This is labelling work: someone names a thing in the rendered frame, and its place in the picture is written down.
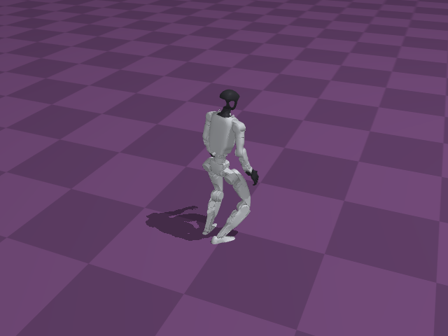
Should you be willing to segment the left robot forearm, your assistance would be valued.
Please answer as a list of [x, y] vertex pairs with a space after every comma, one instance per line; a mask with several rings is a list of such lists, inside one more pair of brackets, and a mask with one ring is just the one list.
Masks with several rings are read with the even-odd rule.
[[215, 156], [215, 152], [213, 152], [211, 149], [210, 149], [210, 144], [209, 144], [209, 142], [207, 142], [207, 141], [205, 141], [204, 139], [203, 139], [203, 141], [204, 141], [204, 145], [206, 146], [206, 150], [208, 151], [208, 152], [210, 152], [210, 154], [212, 154], [213, 156]]

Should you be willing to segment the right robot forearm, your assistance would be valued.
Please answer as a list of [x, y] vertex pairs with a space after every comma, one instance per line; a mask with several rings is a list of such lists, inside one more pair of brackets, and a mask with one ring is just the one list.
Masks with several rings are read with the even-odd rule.
[[243, 154], [243, 157], [239, 157], [239, 161], [240, 161], [240, 163], [242, 165], [242, 169], [244, 170], [245, 173], [246, 173], [246, 171], [251, 173], [253, 168], [249, 164], [248, 156], [247, 156], [245, 148], [243, 149], [242, 154]]

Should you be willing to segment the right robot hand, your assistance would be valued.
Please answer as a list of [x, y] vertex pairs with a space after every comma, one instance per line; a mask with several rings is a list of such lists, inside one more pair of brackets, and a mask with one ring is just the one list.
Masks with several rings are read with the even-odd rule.
[[251, 173], [250, 173], [249, 171], [246, 171], [246, 173], [247, 173], [249, 176], [251, 176], [252, 180], [254, 181], [253, 186], [255, 186], [255, 185], [257, 184], [257, 182], [258, 182], [258, 178], [259, 178], [259, 175], [257, 174], [257, 171], [252, 170]]

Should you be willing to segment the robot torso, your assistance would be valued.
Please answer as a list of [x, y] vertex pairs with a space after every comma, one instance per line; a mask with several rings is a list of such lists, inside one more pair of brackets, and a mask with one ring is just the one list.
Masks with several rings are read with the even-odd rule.
[[209, 144], [210, 149], [216, 153], [214, 158], [210, 160], [210, 170], [214, 174], [224, 177], [223, 171], [230, 166], [226, 156], [228, 156], [228, 153], [231, 153], [235, 146], [235, 133], [232, 130], [232, 121], [238, 119], [235, 115], [231, 116], [231, 113], [231, 117], [223, 118], [217, 115], [221, 112], [219, 110], [213, 113], [210, 123]]

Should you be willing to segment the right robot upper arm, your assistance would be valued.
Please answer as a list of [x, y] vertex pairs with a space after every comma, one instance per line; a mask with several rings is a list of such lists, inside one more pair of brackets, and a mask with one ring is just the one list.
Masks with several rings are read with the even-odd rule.
[[236, 149], [234, 154], [237, 157], [243, 157], [242, 152], [244, 149], [244, 133], [246, 130], [245, 124], [238, 120], [233, 120], [232, 130], [235, 133], [235, 143], [236, 143]]

